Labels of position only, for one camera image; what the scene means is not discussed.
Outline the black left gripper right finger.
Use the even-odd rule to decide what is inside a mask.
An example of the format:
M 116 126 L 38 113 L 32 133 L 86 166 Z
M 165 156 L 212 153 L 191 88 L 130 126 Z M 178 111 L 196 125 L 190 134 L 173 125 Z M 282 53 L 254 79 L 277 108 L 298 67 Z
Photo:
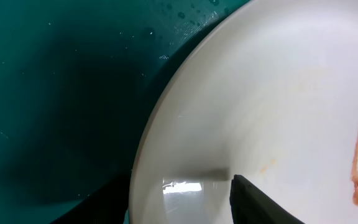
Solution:
M 304 224 L 242 175 L 234 175 L 229 196 L 234 224 Z

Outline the white plate with ketchup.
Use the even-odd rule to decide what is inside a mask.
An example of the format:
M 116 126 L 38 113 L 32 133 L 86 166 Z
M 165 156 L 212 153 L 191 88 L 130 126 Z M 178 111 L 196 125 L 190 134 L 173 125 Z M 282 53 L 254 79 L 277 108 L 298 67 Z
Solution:
M 358 0 L 251 1 L 159 98 L 131 223 L 231 223 L 242 175 L 304 223 L 358 223 Z

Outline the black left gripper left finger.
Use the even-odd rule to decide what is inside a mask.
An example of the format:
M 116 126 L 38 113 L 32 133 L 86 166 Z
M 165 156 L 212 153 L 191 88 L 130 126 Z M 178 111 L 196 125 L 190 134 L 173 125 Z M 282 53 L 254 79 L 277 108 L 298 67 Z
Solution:
M 51 224 L 123 224 L 130 180 L 130 172 L 119 174 Z

